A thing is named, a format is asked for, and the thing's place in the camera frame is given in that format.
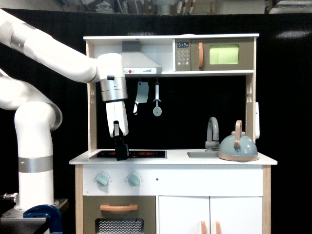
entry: black induction cooktop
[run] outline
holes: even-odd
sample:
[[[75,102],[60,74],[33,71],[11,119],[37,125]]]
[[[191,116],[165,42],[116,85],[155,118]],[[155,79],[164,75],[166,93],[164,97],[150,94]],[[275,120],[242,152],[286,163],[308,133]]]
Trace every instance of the black induction cooktop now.
[[[115,150],[102,150],[91,156],[89,159],[114,159],[116,158]],[[165,150],[129,150],[128,159],[166,159],[167,151]]]

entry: blue clamp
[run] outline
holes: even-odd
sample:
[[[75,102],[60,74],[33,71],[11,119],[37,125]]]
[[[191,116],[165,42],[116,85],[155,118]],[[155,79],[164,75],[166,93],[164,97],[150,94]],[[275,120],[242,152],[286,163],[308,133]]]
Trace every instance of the blue clamp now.
[[[47,217],[49,218],[50,234],[63,234],[62,214],[52,205],[34,206],[24,212],[23,218]]]

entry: white countertop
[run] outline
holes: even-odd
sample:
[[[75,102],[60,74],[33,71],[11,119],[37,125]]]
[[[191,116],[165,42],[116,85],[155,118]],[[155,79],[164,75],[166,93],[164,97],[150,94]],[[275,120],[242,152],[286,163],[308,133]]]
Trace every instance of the white countertop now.
[[[271,159],[261,153],[258,153],[258,160],[252,162],[236,162],[227,161],[219,158],[189,158],[187,152],[204,152],[205,149],[187,149],[187,150],[165,150],[167,151],[167,158],[155,159],[127,159],[117,161],[116,159],[89,159],[89,157],[97,154],[102,149],[98,149],[89,153],[88,151],[75,157],[69,161],[71,165],[92,165],[92,164],[145,164],[145,165],[277,165],[277,161]]]

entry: teal knob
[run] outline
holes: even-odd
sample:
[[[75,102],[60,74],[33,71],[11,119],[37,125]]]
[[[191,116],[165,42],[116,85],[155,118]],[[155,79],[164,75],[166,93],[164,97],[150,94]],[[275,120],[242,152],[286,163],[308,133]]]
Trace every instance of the teal knob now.
[[[131,174],[128,175],[128,183],[131,186],[139,185],[140,180],[141,180],[141,177],[140,177],[140,175],[138,173],[131,173]]]
[[[97,182],[99,182],[101,185],[107,185],[109,181],[109,176],[106,173],[100,173],[96,177]]]

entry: white cabinet door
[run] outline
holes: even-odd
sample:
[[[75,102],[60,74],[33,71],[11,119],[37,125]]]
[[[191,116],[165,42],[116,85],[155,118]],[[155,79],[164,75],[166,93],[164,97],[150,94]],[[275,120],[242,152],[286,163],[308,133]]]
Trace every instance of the white cabinet door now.
[[[262,234],[261,197],[210,197],[211,234]]]
[[[159,234],[209,234],[209,197],[159,196]]]

